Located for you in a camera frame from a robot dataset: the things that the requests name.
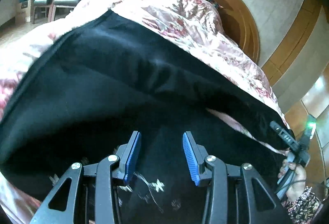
hand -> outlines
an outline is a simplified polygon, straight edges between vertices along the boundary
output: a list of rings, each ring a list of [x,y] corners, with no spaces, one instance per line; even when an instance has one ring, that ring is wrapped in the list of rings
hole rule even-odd
[[[286,172],[284,168],[288,166],[289,169],[295,171],[295,176],[292,179],[292,182],[298,181],[290,186],[288,191],[286,192],[286,195],[288,197],[288,200],[290,202],[296,201],[304,192],[305,185],[306,185],[306,171],[305,169],[300,165],[296,165],[295,163],[287,162],[287,160],[283,160],[282,167],[280,168],[280,173],[278,174],[278,178],[282,178]]]

wooden bed frame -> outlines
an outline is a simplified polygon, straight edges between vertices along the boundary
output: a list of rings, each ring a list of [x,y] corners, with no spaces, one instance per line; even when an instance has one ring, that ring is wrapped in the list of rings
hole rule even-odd
[[[256,23],[242,0],[215,0],[225,33],[233,39],[244,53],[256,64],[259,60],[259,35]]]

patterned sleeve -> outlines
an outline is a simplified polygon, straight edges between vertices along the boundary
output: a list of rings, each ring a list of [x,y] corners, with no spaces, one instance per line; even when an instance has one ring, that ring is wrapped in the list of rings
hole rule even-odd
[[[303,194],[294,202],[287,202],[283,206],[287,209],[292,223],[309,224],[321,209],[321,202],[311,191],[312,187],[305,187]]]

cable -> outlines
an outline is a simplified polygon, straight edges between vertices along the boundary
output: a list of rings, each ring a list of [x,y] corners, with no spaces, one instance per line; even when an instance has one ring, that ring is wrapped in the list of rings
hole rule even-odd
[[[282,186],[282,187],[278,190],[278,192],[281,191],[282,189],[284,189],[286,186],[288,186],[287,189],[289,189],[289,188],[291,187],[291,185],[293,185],[293,184],[295,184],[295,183],[298,183],[298,182],[306,182],[306,180],[292,181],[292,182],[290,182],[289,186],[288,186],[288,185],[284,185],[284,186]]]
[[[293,170],[293,175],[292,175],[292,180],[294,179],[294,177],[295,177],[295,175],[296,175],[296,170]],[[282,189],[284,189],[284,188],[287,188],[287,190],[291,187],[291,185],[292,184],[294,184],[295,182],[293,182],[293,181],[291,181],[289,184],[287,184],[287,185],[283,185],[280,189],[277,189],[276,191],[275,191],[275,193],[277,194],[279,191],[281,191]]]

floral blanket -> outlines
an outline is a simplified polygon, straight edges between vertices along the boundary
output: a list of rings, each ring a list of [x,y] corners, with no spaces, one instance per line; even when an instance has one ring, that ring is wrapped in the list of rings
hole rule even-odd
[[[206,63],[278,112],[287,125],[264,72],[225,35],[218,11],[205,0],[82,0],[66,18],[36,27],[20,40],[0,49],[0,119],[7,101],[34,60],[60,36],[100,17],[109,9],[154,31]],[[209,111],[254,139],[230,116]],[[32,197],[31,200],[26,197],[0,173],[0,204],[16,223],[29,223],[30,213],[38,207]]]

